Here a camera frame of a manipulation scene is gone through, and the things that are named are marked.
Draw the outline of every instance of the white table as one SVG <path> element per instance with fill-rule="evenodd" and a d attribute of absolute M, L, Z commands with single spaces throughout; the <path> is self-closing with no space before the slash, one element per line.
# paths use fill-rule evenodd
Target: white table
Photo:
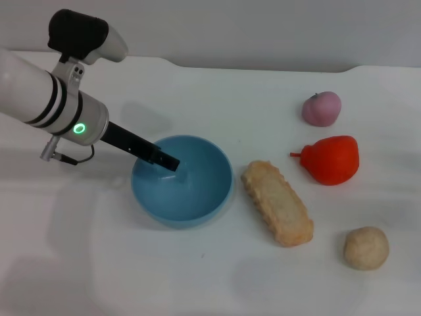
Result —
<path fill-rule="evenodd" d="M 20 53 L 51 70 L 55 53 Z M 82 90 L 111 120 L 151 141 L 193 134 L 218 144 L 237 177 L 230 208 L 205 226 L 170 230 L 130 189 L 134 157 L 97 144 L 77 166 L 39 159 L 49 135 L 0 116 L 0 315 L 412 316 L 421 313 L 421 69 L 362 66 L 340 74 L 182 68 L 128 57 L 87 67 Z M 338 121 L 299 116 L 315 92 L 343 102 Z M 315 183 L 288 157 L 354 136 L 360 169 Z M 88 147 L 61 141 L 82 158 Z M 301 196 L 314 238 L 277 245 L 239 174 L 270 160 Z M 384 229 L 391 253 L 368 273 L 344 265 L 344 234 Z"/>

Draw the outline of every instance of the white wall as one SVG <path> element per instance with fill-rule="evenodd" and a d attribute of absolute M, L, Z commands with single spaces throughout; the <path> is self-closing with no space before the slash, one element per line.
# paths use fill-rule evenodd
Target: white wall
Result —
<path fill-rule="evenodd" d="M 0 45 L 46 50 L 61 8 L 105 19 L 131 55 L 183 66 L 421 65 L 421 0 L 1 0 Z"/>

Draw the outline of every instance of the cable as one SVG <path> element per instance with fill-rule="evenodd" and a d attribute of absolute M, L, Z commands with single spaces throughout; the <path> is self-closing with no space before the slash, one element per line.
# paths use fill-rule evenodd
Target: cable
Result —
<path fill-rule="evenodd" d="M 85 163 L 86 161 L 91 160 L 93 156 L 95 155 L 95 149 L 93 148 L 93 145 L 91 145 L 91 150 L 92 150 L 91 155 L 88 158 L 78 160 L 78 163 Z"/>

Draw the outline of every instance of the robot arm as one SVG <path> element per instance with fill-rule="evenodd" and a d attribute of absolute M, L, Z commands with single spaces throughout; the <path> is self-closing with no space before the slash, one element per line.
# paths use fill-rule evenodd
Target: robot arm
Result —
<path fill-rule="evenodd" d="M 79 145 L 102 140 L 149 163 L 175 171 L 179 160 L 109 121 L 103 103 L 79 90 L 85 72 L 99 57 L 122 61 L 127 46 L 104 20 L 60 10 L 50 21 L 49 47 L 62 53 L 50 73 L 0 49 L 0 112 L 52 134 L 41 158 L 77 164 L 55 151 L 60 138 Z"/>

